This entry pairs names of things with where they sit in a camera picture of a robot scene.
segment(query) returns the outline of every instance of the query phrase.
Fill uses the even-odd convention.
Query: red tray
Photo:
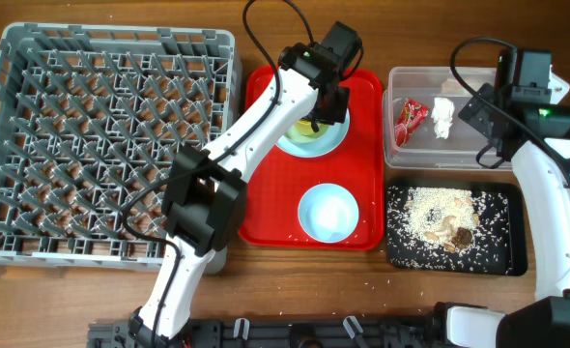
[[[245,108],[261,96],[271,79],[268,66],[251,74]],[[246,217],[240,230],[245,241],[266,247],[367,250],[384,236],[382,82],[360,69],[341,85],[350,88],[351,121],[345,139],[315,159],[296,158],[276,146],[270,150],[248,183]],[[320,183],[342,186],[358,204],[356,230],[342,242],[317,242],[299,225],[299,201]]]

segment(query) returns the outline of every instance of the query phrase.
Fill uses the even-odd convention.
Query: white crumpled tissue
[[[436,132],[437,138],[448,138],[450,126],[452,126],[452,114],[455,111],[455,105],[448,98],[435,98],[435,105],[431,111],[431,118],[435,123],[433,130]]]

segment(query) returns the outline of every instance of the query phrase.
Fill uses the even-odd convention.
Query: red snack wrapper
[[[429,114],[429,107],[419,101],[405,100],[401,115],[394,125],[394,139],[397,146],[403,146],[412,137],[413,131]]]

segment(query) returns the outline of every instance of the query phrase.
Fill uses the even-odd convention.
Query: cable
[[[360,65],[360,62],[362,61],[363,55],[364,55],[364,47],[362,46],[362,40],[360,40],[360,55],[358,56],[358,60],[356,61],[356,64],[354,65],[354,67],[352,68],[350,73],[348,73],[347,76],[341,77],[341,81],[345,81],[346,79],[352,77],[352,75],[358,69],[358,65]]]
[[[524,125],[521,121],[517,120],[516,118],[514,118],[513,116],[511,116],[510,114],[508,114],[504,110],[500,109],[499,107],[493,105],[491,102],[482,98],[478,94],[478,92],[474,91],[474,89],[471,88],[469,86],[469,84],[457,73],[457,68],[455,67],[455,60],[457,58],[457,54],[459,53],[459,51],[461,49],[463,49],[467,45],[475,44],[475,43],[501,44],[501,45],[504,45],[504,46],[511,48],[511,49],[517,49],[517,46],[515,46],[514,44],[507,43],[507,42],[504,42],[502,40],[493,39],[493,38],[473,38],[473,39],[465,40],[464,42],[460,43],[454,49],[454,51],[452,51],[452,55],[450,56],[450,70],[452,71],[452,74],[454,75],[455,79],[457,81],[459,81],[459,83],[463,86],[463,88],[465,88],[468,92],[470,92],[470,94],[472,94],[476,99],[478,99],[480,102],[482,102],[486,106],[492,108],[497,113],[504,116],[508,121],[510,121],[515,126],[517,126],[521,131],[523,131],[527,135],[527,137],[535,145],[537,145],[539,148],[541,148],[541,150],[556,163],[557,167],[559,168],[559,171],[561,172],[562,176],[564,177],[564,180],[566,180],[566,185],[570,189],[570,174],[566,171],[564,166],[561,164],[562,158],[559,156],[559,154],[554,149],[552,149],[552,147],[549,146],[545,142],[545,140],[543,140],[540,136],[538,136],[531,129],[526,127],[526,125]]]
[[[171,283],[173,282],[174,274],[178,271],[178,268],[180,266],[180,260],[182,259],[182,253],[180,252],[180,249],[175,244],[173,244],[172,242],[170,242],[164,238],[148,236],[148,235],[141,234],[141,233],[137,232],[134,228],[132,228],[129,225],[128,215],[130,214],[130,211],[132,210],[132,207],[135,204],[137,204],[140,200],[145,198],[148,194],[155,191],[156,189],[159,189],[160,187],[163,187],[163,186],[165,186],[169,183],[172,183],[174,181],[180,180],[185,176],[192,175],[192,174],[199,173],[199,172],[205,171],[207,169],[210,169],[212,166],[217,165],[220,161],[224,160],[225,158],[227,158],[228,156],[233,154],[236,151],[236,149],[242,143],[244,143],[244,141],[262,125],[262,123],[270,116],[270,114],[272,113],[272,111],[276,107],[278,100],[280,99],[280,92],[281,92],[281,80],[280,80],[280,75],[278,73],[278,69],[276,68],[276,65],[274,64],[274,62],[272,61],[272,59],[270,58],[270,56],[268,55],[268,53],[266,52],[264,47],[259,43],[257,38],[255,38],[255,35],[253,35],[253,33],[250,30],[250,28],[248,27],[248,23],[246,21],[246,13],[248,12],[248,9],[250,8],[250,6],[254,2],[255,2],[255,0],[249,0],[246,3],[246,6],[244,6],[244,10],[242,11],[242,24],[244,25],[244,30],[246,31],[246,34],[248,34],[249,38],[253,41],[255,46],[257,46],[257,48],[260,50],[262,55],[266,58],[266,60],[268,61],[268,64],[270,65],[270,67],[272,69],[272,73],[274,74],[274,82],[275,82],[276,87],[274,90],[274,97],[271,100],[271,104],[268,106],[268,108],[266,109],[264,114],[259,118],[259,120],[257,120],[257,122],[240,137],[240,139],[238,139],[236,142],[234,142],[234,144],[232,144],[232,146],[229,149],[225,150],[220,156],[218,156],[216,159],[214,159],[211,164],[204,165],[202,167],[195,168],[194,170],[189,170],[187,172],[181,173],[175,177],[169,177],[169,178],[162,179],[160,181],[157,181],[155,183],[150,184],[149,186],[143,188],[143,190],[141,190],[136,196],[134,196],[134,198],[132,198],[129,201],[129,203],[127,203],[124,206],[124,209],[122,210],[122,224],[123,224],[124,228],[126,228],[126,230],[130,233],[130,235],[132,235],[133,237],[135,237],[137,239],[141,239],[141,240],[145,240],[145,241],[149,241],[149,242],[166,244],[166,245],[170,246],[171,248],[173,248],[173,250],[176,253],[176,258],[174,260],[174,264],[173,264],[173,268],[171,270],[171,274],[169,275],[167,282],[165,284],[165,287],[162,290],[162,296],[160,297],[161,301],[158,302],[158,306],[157,306],[157,313],[155,315],[154,325],[153,325],[153,329],[152,329],[152,335],[150,338],[151,346],[153,348],[156,347],[156,332],[157,332],[157,328],[158,328],[158,321],[160,319],[160,313],[162,312],[162,308],[163,308],[165,299],[167,298],[167,295],[169,293]],[[308,24],[308,21],[304,17],[304,15],[300,11],[300,9],[289,0],[284,0],[284,2],[286,4],[288,4],[290,7],[292,7],[294,9],[294,11],[296,11],[299,14],[300,18],[304,22],[304,26],[306,27],[306,31],[307,31],[308,36],[309,36],[309,40],[311,41],[311,43],[313,43],[313,34],[311,33],[310,26]]]

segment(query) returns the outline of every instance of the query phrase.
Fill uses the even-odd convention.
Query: wooden piece
[[[222,28],[236,37],[246,77],[266,62],[243,30],[244,3],[0,0],[0,37],[16,21]],[[373,71],[384,86],[393,67],[447,66],[458,43],[483,35],[549,49],[554,72],[570,83],[570,2],[297,3],[317,41],[337,19],[356,29],[365,47],[360,67]],[[307,41],[297,15],[278,1],[257,2],[248,22],[273,59],[285,46]],[[470,47],[458,63],[493,67],[497,53],[496,46]],[[570,93],[565,103],[570,104]],[[386,171],[386,177],[396,174]],[[414,174],[455,177],[451,172]],[[515,182],[511,174],[459,175]],[[504,277],[403,271],[386,263],[384,246],[369,252],[295,250],[249,246],[235,238],[223,273],[201,281],[191,317],[334,319],[365,314],[368,318],[418,314],[437,301],[513,311],[534,300],[529,235],[527,245],[529,271],[521,277]],[[156,273],[89,268],[0,267],[0,347],[85,347],[89,323],[128,317],[147,301],[156,278]]]

